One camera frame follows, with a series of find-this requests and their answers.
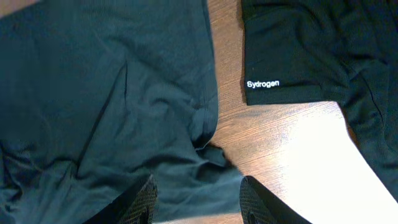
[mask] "wooden surface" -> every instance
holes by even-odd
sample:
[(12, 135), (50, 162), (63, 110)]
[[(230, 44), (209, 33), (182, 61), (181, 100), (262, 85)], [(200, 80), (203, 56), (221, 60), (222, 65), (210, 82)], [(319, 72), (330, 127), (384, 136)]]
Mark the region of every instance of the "wooden surface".
[[(212, 140), (310, 222), (398, 223), (398, 204), (349, 137), (334, 102), (246, 106), (237, 0), (208, 0), (220, 120)], [(242, 223), (240, 214), (174, 224)]]

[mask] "fabric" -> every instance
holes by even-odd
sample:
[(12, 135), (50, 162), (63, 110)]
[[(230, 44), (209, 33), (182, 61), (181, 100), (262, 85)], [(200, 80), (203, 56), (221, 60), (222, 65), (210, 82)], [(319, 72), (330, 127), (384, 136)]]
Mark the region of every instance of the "fabric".
[(82, 223), (153, 174), (154, 221), (239, 212), (206, 1), (43, 1), (0, 20), (0, 207)]
[(248, 105), (337, 101), (398, 201), (395, 3), (244, 0)]

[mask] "wooden table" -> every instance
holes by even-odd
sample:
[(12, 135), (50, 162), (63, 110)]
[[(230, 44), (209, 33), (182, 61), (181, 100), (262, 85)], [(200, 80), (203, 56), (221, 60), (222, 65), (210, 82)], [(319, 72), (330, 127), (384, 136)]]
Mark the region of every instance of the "wooden table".
[[(349, 137), (334, 102), (246, 106), (238, 0), (208, 0), (220, 120), (212, 140), (308, 221), (398, 223), (398, 204)], [(173, 224), (242, 223), (240, 214)]]

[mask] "wood grain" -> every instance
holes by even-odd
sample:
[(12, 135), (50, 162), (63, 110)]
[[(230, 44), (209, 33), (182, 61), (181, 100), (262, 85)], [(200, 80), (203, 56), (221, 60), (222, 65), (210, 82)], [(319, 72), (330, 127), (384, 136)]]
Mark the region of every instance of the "wood grain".
[[(208, 0), (220, 119), (212, 140), (310, 222), (397, 223), (398, 204), (365, 163), (334, 102), (246, 106), (237, 0)], [(240, 214), (170, 222), (242, 223)]]

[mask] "dark green fabric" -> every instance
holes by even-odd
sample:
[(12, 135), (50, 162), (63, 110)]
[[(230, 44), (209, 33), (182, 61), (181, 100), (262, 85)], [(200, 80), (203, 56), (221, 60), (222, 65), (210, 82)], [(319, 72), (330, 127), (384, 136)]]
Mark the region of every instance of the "dark green fabric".
[(0, 206), (18, 223), (82, 223), (150, 173), (155, 221), (238, 212), (240, 172), (206, 152), (217, 119), (204, 0), (0, 20)]
[[(243, 0), (243, 19), (247, 104), (337, 101), (363, 157), (398, 201), (394, 5), (371, 0)], [(279, 85), (248, 85), (257, 81)]]

